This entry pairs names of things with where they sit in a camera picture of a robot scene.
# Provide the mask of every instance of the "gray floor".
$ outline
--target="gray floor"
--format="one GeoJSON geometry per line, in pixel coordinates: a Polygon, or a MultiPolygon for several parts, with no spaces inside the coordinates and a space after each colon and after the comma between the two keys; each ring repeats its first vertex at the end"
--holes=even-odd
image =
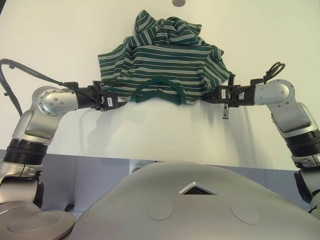
{"type": "MultiPolygon", "coordinates": [[[[0,157],[3,154],[4,150],[0,150],[0,157]]],[[[67,204],[74,203],[73,213],[78,217],[135,167],[149,163],[152,161],[48,154],[43,161],[43,174],[40,178],[45,187],[42,209],[63,210],[67,204]]],[[[308,204],[302,201],[298,193],[294,180],[295,171],[223,168],[246,176],[308,210],[308,204]]]]}

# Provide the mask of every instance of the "white surface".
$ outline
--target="white surface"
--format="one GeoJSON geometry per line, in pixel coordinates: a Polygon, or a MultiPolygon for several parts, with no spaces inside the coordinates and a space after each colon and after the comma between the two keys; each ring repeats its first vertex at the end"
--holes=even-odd
{"type": "MultiPolygon", "coordinates": [[[[279,78],[294,84],[296,98],[320,123],[319,0],[189,0],[183,7],[174,7],[171,0],[10,0],[0,15],[0,58],[58,81],[90,85],[100,79],[97,55],[133,34],[142,9],[155,19],[177,16],[202,24],[200,36],[225,51],[223,60],[237,84],[262,77],[277,61],[286,63],[279,78]]],[[[7,67],[4,74],[23,110],[29,108],[33,91],[46,85],[7,67]]],[[[19,118],[8,97],[1,94],[0,102],[0,149],[5,149],[19,118]]],[[[265,106],[231,109],[229,120],[222,120],[222,108],[151,99],[105,113],[71,112],[48,152],[295,169],[265,106]]]]}

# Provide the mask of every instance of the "clothing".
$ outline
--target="clothing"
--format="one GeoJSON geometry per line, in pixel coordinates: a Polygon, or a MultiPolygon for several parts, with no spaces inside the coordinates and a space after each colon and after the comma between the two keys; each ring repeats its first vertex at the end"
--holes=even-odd
{"type": "Polygon", "coordinates": [[[198,36],[201,27],[177,17],[156,21],[143,10],[135,20],[136,35],[98,56],[106,89],[137,103],[155,97],[178,105],[197,102],[232,74],[224,52],[198,36]]]}

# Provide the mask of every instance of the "vent grille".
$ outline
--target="vent grille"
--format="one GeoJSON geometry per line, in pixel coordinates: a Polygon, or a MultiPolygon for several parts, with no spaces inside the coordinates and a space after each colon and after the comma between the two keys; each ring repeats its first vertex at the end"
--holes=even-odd
{"type": "Polygon", "coordinates": [[[179,193],[181,195],[217,195],[217,193],[210,191],[197,182],[192,182],[185,186],[179,193]]]}
{"type": "Polygon", "coordinates": [[[210,192],[207,192],[205,190],[202,190],[201,188],[198,188],[196,186],[190,188],[188,191],[183,193],[183,195],[212,195],[210,192]]]}

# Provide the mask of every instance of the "striped shirt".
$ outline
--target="striped shirt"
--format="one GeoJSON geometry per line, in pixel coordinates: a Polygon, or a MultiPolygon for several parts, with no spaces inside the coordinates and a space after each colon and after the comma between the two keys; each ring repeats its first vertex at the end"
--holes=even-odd
{"type": "Polygon", "coordinates": [[[199,101],[232,74],[224,52],[198,36],[201,27],[177,17],[156,21],[141,11],[135,35],[98,56],[106,90],[137,103],[155,97],[178,105],[199,101]]]}

